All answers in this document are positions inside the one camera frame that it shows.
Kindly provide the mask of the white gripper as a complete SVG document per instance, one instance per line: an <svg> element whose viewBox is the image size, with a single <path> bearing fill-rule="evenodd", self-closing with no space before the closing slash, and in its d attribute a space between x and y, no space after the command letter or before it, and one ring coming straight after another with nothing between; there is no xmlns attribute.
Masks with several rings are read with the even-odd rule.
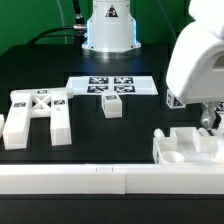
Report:
<svg viewBox="0 0 224 224"><path fill-rule="evenodd" d="M197 22L190 23L176 41L166 83L182 103L202 103L201 124L211 129L214 102L224 101L224 40Z"/></svg>

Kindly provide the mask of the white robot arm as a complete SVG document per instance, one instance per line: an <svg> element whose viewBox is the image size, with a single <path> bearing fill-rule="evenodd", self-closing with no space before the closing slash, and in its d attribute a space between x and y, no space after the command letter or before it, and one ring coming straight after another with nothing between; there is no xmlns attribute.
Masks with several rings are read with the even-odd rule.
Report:
<svg viewBox="0 0 224 224"><path fill-rule="evenodd" d="M83 53L119 58L141 48L130 0L93 0ZM166 74L166 83L183 104L202 105L201 124L211 129L215 109L224 101L224 0L191 0L194 19L180 33Z"/></svg>

